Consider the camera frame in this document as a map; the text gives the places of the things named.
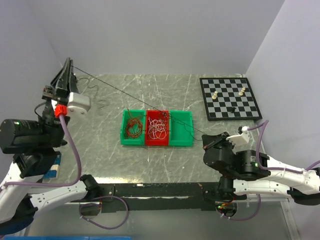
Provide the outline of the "green plastic bin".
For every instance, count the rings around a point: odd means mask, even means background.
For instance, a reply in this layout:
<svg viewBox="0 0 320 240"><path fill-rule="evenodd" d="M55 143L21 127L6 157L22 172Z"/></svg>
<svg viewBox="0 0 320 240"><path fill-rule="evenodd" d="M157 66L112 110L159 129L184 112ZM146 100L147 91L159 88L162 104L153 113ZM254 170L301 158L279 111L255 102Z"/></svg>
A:
<svg viewBox="0 0 320 240"><path fill-rule="evenodd" d="M169 117L169 146L191 147L194 142L192 112L170 110Z"/></svg>
<svg viewBox="0 0 320 240"><path fill-rule="evenodd" d="M146 110L124 109L120 128L120 143L124 146L145 145Z"/></svg>

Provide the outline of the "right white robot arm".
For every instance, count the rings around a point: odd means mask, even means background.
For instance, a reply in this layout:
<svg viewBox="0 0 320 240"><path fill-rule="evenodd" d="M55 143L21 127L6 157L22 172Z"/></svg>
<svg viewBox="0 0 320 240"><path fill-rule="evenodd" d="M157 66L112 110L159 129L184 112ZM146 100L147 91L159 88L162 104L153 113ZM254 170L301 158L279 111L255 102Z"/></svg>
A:
<svg viewBox="0 0 320 240"><path fill-rule="evenodd" d="M241 128L238 134L223 132L202 135L203 162L222 176L219 196L277 195L291 198L296 204L316 206L320 203L320 169L306 170L275 160L256 150L234 152L235 146L248 144L249 132Z"/></svg>

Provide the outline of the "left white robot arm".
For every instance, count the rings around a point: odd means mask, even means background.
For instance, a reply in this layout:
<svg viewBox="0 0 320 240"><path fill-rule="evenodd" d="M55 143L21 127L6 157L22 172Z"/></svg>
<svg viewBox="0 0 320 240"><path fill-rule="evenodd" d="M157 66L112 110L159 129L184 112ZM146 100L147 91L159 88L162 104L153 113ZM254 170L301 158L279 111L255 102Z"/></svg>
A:
<svg viewBox="0 0 320 240"><path fill-rule="evenodd" d="M100 191L95 178L82 174L80 155L68 130L74 115L91 108L89 97L81 95L72 59L67 58L55 78L42 92L43 112L37 120L5 119L0 125L0 149L13 156L0 184L0 234L17 233L41 213L72 201L93 201ZM30 194L44 187L43 176L60 156L58 148L69 145L76 159L76 179L49 184L50 191Z"/></svg>

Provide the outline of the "red plastic bin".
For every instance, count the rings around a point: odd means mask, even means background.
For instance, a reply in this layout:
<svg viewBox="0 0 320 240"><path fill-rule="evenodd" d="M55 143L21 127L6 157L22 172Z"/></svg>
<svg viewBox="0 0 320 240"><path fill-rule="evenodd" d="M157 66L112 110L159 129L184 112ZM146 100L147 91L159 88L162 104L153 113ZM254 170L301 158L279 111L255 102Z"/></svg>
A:
<svg viewBox="0 0 320 240"><path fill-rule="evenodd" d="M144 144L146 146L168 146L169 122L170 117L167 110L147 110Z"/></svg>

